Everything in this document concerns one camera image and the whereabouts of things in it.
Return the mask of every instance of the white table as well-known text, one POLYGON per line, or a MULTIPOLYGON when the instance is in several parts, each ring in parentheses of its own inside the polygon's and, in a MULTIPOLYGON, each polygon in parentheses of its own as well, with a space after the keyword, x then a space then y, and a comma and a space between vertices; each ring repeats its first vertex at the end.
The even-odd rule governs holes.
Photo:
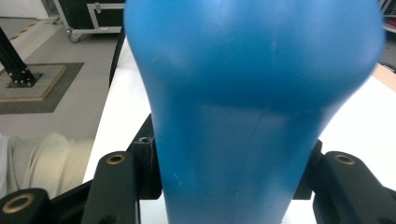
MULTIPOLYGON (((344 104, 319 139, 323 152, 344 151, 360 158, 384 186, 396 189, 396 92, 376 78, 396 90, 396 77, 382 66, 374 76, 344 104)), ((149 112, 146 91, 125 40, 84 182, 93 178, 100 158, 130 145, 149 112)), ((163 196, 140 205, 143 224, 167 223, 163 196)), ((316 223, 312 201, 293 201, 282 223, 316 223)))

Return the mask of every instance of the screw hole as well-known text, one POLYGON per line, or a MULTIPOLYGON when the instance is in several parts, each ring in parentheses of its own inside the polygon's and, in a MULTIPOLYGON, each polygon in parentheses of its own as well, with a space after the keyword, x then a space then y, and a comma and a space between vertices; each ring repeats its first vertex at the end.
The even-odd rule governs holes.
POLYGON ((347 164, 347 165, 353 165, 355 164, 355 161, 348 156, 345 155, 336 155, 335 158, 340 161, 341 163, 347 164))
POLYGON ((141 138, 139 138, 138 141, 142 142, 142 143, 147 143, 149 141, 149 139, 147 137, 141 137, 141 138))
POLYGON ((3 212, 6 214, 19 212, 23 208, 29 206, 34 200, 35 200, 35 195, 32 193, 21 194, 15 198, 9 200, 3 206, 3 212))
POLYGON ((114 155, 112 157, 107 158, 106 162, 110 165, 115 165, 115 164, 119 164, 121 162, 125 161, 125 157, 122 155, 114 155))

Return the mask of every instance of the white fabric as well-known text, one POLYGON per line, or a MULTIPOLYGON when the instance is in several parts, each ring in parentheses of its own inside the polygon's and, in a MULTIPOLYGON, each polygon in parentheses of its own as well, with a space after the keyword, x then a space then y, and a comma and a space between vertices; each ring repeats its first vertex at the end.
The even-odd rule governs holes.
POLYGON ((58 133, 41 138, 9 137, 4 164, 6 194, 19 189, 45 189, 50 198, 80 185, 92 150, 93 140, 66 139, 58 133))
POLYGON ((84 182, 93 179, 96 165, 103 156, 128 148, 149 113, 146 89, 128 40, 125 38, 93 143, 84 182))
POLYGON ((0 198, 7 194, 8 136, 0 134, 0 198))

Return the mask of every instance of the gray floor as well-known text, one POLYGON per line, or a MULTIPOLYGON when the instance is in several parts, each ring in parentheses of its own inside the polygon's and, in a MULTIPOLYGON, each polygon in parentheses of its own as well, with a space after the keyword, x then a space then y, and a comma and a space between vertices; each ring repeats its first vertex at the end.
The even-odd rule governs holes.
MULTIPOLYGON (((95 137, 108 93, 109 70, 118 35, 84 35, 79 43, 72 44, 60 26, 24 62, 84 63, 83 67, 53 113, 0 115, 0 133, 22 138, 50 132, 68 138, 95 137)), ((15 33, 15 29, 6 26, 3 29, 11 30, 11 35, 15 33)))
POLYGON ((396 66, 396 34, 387 32, 387 42, 381 62, 396 66))
POLYGON ((21 30, 32 24, 35 19, 30 18, 4 18, 0 17, 0 26, 4 33, 10 39, 21 30))

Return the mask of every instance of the black metal bracket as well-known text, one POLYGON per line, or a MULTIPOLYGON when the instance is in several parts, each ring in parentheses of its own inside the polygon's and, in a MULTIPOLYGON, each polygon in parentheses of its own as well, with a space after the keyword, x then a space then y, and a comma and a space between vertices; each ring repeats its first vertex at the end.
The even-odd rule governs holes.
POLYGON ((140 223, 132 154, 104 156, 98 163, 81 223, 140 223))
POLYGON ((396 224, 396 192, 383 187, 357 157, 332 151, 321 154, 318 141, 294 199, 315 192, 318 224, 396 224))
POLYGON ((0 63, 5 67, 6 72, 12 79, 14 87, 32 87, 36 83, 36 78, 23 62, 20 55, 9 42, 3 29, 0 27, 0 63))

